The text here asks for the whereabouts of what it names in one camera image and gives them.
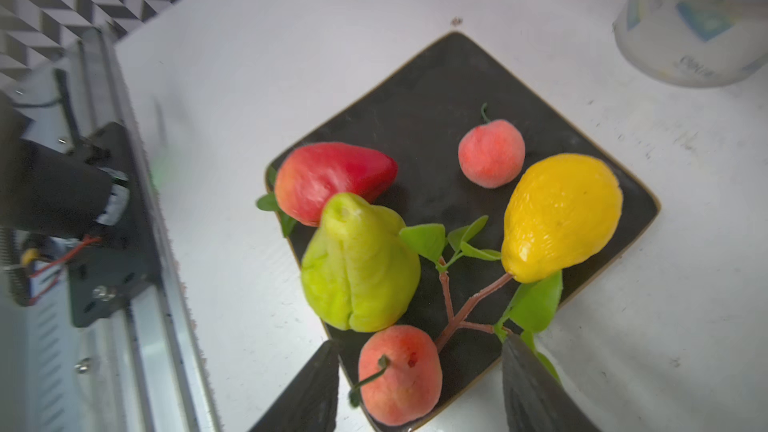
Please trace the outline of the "small red fake cherry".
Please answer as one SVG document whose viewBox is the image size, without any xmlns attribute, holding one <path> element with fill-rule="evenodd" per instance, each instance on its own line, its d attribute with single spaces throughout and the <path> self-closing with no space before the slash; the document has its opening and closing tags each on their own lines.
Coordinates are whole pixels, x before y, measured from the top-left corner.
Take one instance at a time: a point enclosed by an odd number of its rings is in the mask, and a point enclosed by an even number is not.
<svg viewBox="0 0 768 432">
<path fill-rule="evenodd" d="M 484 124 L 468 131 L 459 143 L 458 161 L 472 183 L 496 189 L 512 182 L 522 171 L 525 142 L 519 130 L 504 119 L 491 120 L 488 104 L 481 106 Z"/>
</svg>

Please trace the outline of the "green fake fruit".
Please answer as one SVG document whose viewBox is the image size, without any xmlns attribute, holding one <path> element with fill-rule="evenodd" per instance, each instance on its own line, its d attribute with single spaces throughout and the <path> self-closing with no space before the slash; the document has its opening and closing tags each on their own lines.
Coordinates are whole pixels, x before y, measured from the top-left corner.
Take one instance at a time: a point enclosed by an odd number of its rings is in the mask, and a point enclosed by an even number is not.
<svg viewBox="0 0 768 432">
<path fill-rule="evenodd" d="M 302 257 L 310 308 L 338 330 L 378 332 L 406 312 L 421 279 L 419 256 L 399 237 L 401 216 L 353 193 L 334 195 Z"/>
</svg>

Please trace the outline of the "red fake strawberry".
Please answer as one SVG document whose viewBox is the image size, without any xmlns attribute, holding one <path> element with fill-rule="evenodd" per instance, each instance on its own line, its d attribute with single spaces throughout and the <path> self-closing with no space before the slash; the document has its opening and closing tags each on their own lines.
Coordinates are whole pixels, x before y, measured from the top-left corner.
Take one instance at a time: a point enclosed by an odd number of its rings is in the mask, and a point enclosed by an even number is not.
<svg viewBox="0 0 768 432">
<path fill-rule="evenodd" d="M 271 191 L 256 201 L 262 211 L 275 212 L 284 236 L 295 224 L 320 224 L 323 208 L 338 193 L 352 193 L 373 202 L 394 182 L 398 164 L 370 148 L 322 142 L 296 148 L 279 168 L 269 168 Z"/>
</svg>

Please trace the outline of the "small peach fake fruit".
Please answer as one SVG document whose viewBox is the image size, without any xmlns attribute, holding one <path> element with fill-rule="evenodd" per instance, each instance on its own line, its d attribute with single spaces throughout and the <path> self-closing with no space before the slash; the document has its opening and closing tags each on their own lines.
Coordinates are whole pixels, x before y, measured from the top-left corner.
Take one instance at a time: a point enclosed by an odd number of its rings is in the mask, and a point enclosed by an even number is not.
<svg viewBox="0 0 768 432">
<path fill-rule="evenodd" d="M 359 382 L 348 400 L 363 405 L 387 426 L 400 426 L 432 411 L 439 401 L 443 373 L 431 337 L 409 325 L 394 325 L 375 333 L 362 347 Z"/>
</svg>

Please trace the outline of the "yellow fake lemon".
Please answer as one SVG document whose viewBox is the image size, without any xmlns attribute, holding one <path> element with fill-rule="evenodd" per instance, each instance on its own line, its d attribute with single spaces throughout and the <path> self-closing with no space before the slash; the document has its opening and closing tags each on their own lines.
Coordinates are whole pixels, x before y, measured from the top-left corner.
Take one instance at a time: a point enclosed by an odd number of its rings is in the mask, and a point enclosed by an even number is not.
<svg viewBox="0 0 768 432">
<path fill-rule="evenodd" d="M 527 284 L 586 261 L 613 237 L 622 206 L 618 178 L 597 158 L 562 153 L 534 163 L 505 211 L 504 270 Z"/>
</svg>

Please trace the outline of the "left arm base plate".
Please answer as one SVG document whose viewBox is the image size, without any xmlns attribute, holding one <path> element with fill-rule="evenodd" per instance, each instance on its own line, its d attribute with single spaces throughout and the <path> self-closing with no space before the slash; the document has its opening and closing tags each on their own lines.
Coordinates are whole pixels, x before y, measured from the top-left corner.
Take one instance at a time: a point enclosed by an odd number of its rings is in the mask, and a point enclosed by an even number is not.
<svg viewBox="0 0 768 432">
<path fill-rule="evenodd" d="M 160 281 L 161 263 L 143 187 L 147 184 L 127 129 L 116 122 L 97 130 L 91 147 L 73 153 L 88 165 L 115 172 L 129 191 L 127 207 L 112 226 L 97 225 L 88 235 L 99 241 L 68 262 L 72 325 L 85 328 L 124 308 Z"/>
</svg>

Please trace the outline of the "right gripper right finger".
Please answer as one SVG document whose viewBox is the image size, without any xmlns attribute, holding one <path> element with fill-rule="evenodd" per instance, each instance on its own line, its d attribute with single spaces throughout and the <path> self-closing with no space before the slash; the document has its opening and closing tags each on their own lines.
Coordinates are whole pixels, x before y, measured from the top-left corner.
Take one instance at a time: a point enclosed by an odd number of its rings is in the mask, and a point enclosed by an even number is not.
<svg viewBox="0 0 768 432">
<path fill-rule="evenodd" d="M 507 336 L 501 357 L 510 431 L 598 431 L 519 336 Z"/>
</svg>

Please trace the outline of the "fake leafy twig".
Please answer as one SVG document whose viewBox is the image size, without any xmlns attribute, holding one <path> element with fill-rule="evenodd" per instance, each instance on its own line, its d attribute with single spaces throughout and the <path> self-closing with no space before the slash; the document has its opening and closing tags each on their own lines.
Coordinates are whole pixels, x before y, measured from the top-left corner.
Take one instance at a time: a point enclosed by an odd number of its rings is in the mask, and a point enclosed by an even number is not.
<svg viewBox="0 0 768 432">
<path fill-rule="evenodd" d="M 410 226 L 400 238 L 425 264 L 425 276 L 405 322 L 435 339 L 443 394 L 467 388 L 501 358 L 501 344 L 516 335 L 552 374 L 556 369 L 535 345 L 554 319 L 563 296 L 560 271 L 519 283 L 502 269 L 501 253 L 472 244 L 488 218 L 447 232 L 441 224 Z"/>
</svg>

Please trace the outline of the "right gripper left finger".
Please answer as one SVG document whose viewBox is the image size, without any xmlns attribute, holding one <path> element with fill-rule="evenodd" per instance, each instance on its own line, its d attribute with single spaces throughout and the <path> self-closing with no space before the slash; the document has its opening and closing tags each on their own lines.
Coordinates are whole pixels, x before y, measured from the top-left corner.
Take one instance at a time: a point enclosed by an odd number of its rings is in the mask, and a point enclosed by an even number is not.
<svg viewBox="0 0 768 432">
<path fill-rule="evenodd" d="M 338 344 L 325 341 L 251 431 L 334 431 L 338 368 Z"/>
</svg>

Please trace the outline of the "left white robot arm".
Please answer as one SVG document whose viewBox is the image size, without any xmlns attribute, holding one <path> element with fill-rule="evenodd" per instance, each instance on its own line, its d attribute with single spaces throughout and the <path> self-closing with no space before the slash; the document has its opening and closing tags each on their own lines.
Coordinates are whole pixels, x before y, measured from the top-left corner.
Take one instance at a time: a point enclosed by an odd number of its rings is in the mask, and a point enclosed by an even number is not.
<svg viewBox="0 0 768 432">
<path fill-rule="evenodd" d="M 127 177 L 24 138 L 32 119 L 1 95 L 1 225 L 81 238 L 116 225 L 128 209 Z"/>
</svg>

